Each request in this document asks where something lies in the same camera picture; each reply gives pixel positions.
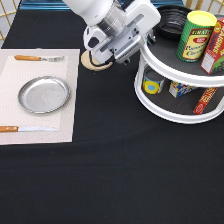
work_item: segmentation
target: shelf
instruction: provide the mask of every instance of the shelf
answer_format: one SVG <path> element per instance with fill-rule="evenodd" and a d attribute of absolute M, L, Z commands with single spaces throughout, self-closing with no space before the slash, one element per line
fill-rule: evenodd
<path fill-rule="evenodd" d="M 197 62 L 187 63 L 176 57 L 178 41 L 167 40 L 156 34 L 156 42 L 141 49 L 147 64 L 164 77 L 186 85 L 197 87 L 224 86 L 224 72 L 208 75 L 202 68 L 200 58 Z"/>
<path fill-rule="evenodd" d="M 224 111 L 223 87 L 218 88 L 201 115 L 194 114 L 193 110 L 205 88 L 198 88 L 183 96 L 174 98 L 169 93 L 170 80 L 166 79 L 161 93 L 157 95 L 145 93 L 142 89 L 145 65 L 145 59 L 141 54 L 139 70 L 134 84 L 135 92 L 141 103 L 157 116 L 177 123 L 196 124 L 209 121 Z"/>

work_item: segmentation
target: knife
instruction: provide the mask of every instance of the knife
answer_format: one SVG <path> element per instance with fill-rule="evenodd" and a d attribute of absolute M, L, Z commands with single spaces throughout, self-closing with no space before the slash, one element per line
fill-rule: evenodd
<path fill-rule="evenodd" d="M 20 132 L 20 131 L 57 131 L 57 129 L 49 127 L 0 126 L 0 132 Z"/>
<path fill-rule="evenodd" d="M 14 56 L 16 60 L 25 60 L 25 61 L 48 61 L 48 62 L 58 62 L 62 61 L 65 57 L 54 57 L 54 58 L 41 58 L 36 56 L 24 56 L 24 55 L 16 55 Z"/>

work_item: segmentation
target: paper mat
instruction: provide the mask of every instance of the paper mat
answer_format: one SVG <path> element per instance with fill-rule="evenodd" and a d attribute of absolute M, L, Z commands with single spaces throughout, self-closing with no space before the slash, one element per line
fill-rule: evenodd
<path fill-rule="evenodd" d="M 65 56 L 60 62 L 17 61 L 14 55 Z M 0 144 L 71 142 L 75 113 L 79 50 L 0 50 L 0 125 L 48 126 L 57 132 L 0 133 Z M 18 92 L 31 79 L 54 76 L 65 80 L 71 88 L 68 102 L 47 114 L 33 114 L 18 102 Z"/>

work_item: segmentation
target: silver plate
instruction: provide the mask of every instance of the silver plate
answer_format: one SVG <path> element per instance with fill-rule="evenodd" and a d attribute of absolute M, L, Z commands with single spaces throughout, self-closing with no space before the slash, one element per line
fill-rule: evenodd
<path fill-rule="evenodd" d="M 32 113 L 48 113 L 65 104 L 70 89 L 63 80 L 45 76 L 26 83 L 19 91 L 18 99 L 22 107 Z"/>

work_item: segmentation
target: green can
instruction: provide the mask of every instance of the green can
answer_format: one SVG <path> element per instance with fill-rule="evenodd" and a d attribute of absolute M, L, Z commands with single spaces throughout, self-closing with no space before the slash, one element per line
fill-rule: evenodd
<path fill-rule="evenodd" d="M 197 61 L 203 55 L 216 22 L 216 17 L 209 12 L 188 13 L 176 56 L 185 62 Z"/>

